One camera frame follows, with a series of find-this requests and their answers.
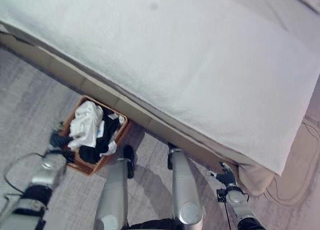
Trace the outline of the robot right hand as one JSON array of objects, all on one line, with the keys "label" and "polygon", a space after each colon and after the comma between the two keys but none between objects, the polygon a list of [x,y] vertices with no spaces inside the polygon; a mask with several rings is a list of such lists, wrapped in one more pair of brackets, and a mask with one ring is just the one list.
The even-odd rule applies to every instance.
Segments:
[{"label": "robot right hand", "polygon": [[232,168],[225,162],[220,161],[220,166],[222,167],[223,173],[216,173],[213,171],[208,171],[209,176],[215,178],[225,187],[237,186],[237,180]]}]

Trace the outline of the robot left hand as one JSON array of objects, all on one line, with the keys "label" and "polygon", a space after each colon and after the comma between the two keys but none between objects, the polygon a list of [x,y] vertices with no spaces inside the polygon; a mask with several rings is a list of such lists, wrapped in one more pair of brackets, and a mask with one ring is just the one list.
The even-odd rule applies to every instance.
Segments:
[{"label": "robot left hand", "polygon": [[66,158],[67,163],[74,163],[75,153],[71,150],[65,150],[65,147],[73,140],[70,136],[65,136],[62,134],[64,122],[57,122],[53,127],[49,144],[53,150],[61,151],[62,155]]}]

